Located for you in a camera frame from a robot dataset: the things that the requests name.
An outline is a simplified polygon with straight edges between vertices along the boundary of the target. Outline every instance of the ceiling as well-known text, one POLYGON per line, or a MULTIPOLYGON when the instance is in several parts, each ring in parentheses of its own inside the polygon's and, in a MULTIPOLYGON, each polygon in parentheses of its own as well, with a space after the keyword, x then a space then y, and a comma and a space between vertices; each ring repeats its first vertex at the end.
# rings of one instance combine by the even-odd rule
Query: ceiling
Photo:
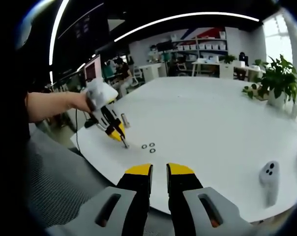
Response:
POLYGON ((175 3, 173 0, 150 0, 138 1, 136 4, 133 0, 103 1, 69 1, 59 24, 52 66, 48 66, 49 44, 54 20, 62 1, 55 1, 36 19, 30 36, 31 42, 27 42, 27 58, 33 68, 41 73, 33 76, 49 81, 49 71, 52 70, 54 79, 58 79, 63 76, 62 72, 75 70, 86 62, 96 49, 104 45, 125 47, 135 40, 178 29, 225 26, 252 31, 261 25, 261 22, 230 16, 183 17, 144 28, 113 43, 114 39, 130 30, 165 17, 191 12, 219 11, 263 20, 278 9, 270 0, 212 0, 207 3, 193 0, 181 3, 175 3), (108 19, 122 19, 124 22, 109 31, 108 19))

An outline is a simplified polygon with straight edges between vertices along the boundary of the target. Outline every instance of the computer monitor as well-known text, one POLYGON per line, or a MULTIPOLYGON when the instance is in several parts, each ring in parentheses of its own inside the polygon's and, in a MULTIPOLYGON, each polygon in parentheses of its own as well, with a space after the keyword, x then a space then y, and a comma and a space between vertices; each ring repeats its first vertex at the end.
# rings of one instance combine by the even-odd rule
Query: computer monitor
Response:
POLYGON ((102 78, 100 56, 95 57, 84 66, 85 79, 91 81, 93 79, 102 78))

